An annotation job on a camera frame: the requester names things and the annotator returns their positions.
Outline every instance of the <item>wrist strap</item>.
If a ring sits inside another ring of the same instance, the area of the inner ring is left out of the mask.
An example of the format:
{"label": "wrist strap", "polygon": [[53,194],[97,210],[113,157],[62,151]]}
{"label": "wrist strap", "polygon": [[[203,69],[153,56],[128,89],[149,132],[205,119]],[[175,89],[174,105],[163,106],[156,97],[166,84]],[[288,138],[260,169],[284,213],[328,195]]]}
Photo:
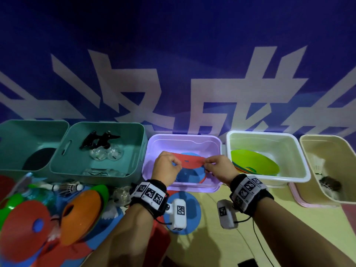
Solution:
{"label": "wrist strap", "polygon": [[254,175],[239,174],[232,180],[230,189],[230,199],[234,202],[234,207],[250,216],[254,215],[257,203],[262,198],[269,197],[274,200],[267,191],[267,186]]}
{"label": "wrist strap", "polygon": [[168,197],[167,188],[161,181],[147,180],[132,193],[130,206],[140,203],[156,219],[166,211]]}

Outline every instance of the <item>small brown object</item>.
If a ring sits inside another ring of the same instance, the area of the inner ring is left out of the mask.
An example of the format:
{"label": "small brown object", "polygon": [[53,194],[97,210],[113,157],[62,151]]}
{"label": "small brown object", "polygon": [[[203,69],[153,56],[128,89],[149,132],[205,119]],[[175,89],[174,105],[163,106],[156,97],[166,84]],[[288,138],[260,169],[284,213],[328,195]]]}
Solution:
{"label": "small brown object", "polygon": [[336,192],[340,192],[342,188],[341,183],[330,176],[323,177],[320,180],[320,183],[326,185],[332,191],[336,191]]}

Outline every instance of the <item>beige storage bin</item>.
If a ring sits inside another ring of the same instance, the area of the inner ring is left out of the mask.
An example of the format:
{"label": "beige storage bin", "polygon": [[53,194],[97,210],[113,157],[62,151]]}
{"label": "beige storage bin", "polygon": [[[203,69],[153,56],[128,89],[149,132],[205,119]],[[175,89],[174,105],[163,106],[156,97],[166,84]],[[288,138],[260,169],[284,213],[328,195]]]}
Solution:
{"label": "beige storage bin", "polygon": [[[349,143],[334,135],[303,135],[299,141],[311,172],[309,182],[295,184],[301,198],[311,204],[356,204],[356,154]],[[323,191],[315,174],[313,155],[325,160],[323,175],[341,183],[339,200]]]}

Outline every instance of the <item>person's right hand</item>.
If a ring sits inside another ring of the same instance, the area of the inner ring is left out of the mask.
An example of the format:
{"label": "person's right hand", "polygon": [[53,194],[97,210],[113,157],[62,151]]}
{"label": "person's right hand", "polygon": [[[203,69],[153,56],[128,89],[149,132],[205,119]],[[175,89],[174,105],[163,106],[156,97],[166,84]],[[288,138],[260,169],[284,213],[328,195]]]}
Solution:
{"label": "person's right hand", "polygon": [[205,171],[211,172],[219,181],[230,187],[231,181],[240,173],[226,156],[211,156],[204,161]]}

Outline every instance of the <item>black cable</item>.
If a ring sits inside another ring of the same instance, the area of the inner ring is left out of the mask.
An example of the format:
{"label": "black cable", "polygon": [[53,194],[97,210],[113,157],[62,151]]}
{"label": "black cable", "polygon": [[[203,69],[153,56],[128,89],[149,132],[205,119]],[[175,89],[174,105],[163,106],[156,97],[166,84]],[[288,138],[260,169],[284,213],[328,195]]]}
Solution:
{"label": "black cable", "polygon": [[257,241],[258,241],[258,243],[260,244],[260,247],[262,248],[262,251],[265,253],[267,259],[269,260],[269,263],[274,267],[273,263],[271,262],[271,260],[270,260],[269,257],[267,256],[265,250],[263,249],[262,244],[261,244],[261,242],[260,242],[260,239],[259,239],[258,236],[257,236],[256,230],[255,230],[255,221],[254,221],[253,219],[252,219],[252,226],[253,226],[253,232],[254,232],[255,235],[256,235]]}
{"label": "black cable", "polygon": [[163,223],[163,222],[161,222],[161,221],[158,221],[157,218],[155,218],[155,220],[156,220],[158,223],[162,224],[162,225],[172,225],[172,222],[170,222],[170,223]]}
{"label": "black cable", "polygon": [[249,218],[245,219],[245,220],[242,220],[242,221],[234,221],[234,223],[237,224],[237,223],[246,222],[246,221],[249,220],[250,218],[251,218],[251,216],[250,216]]}

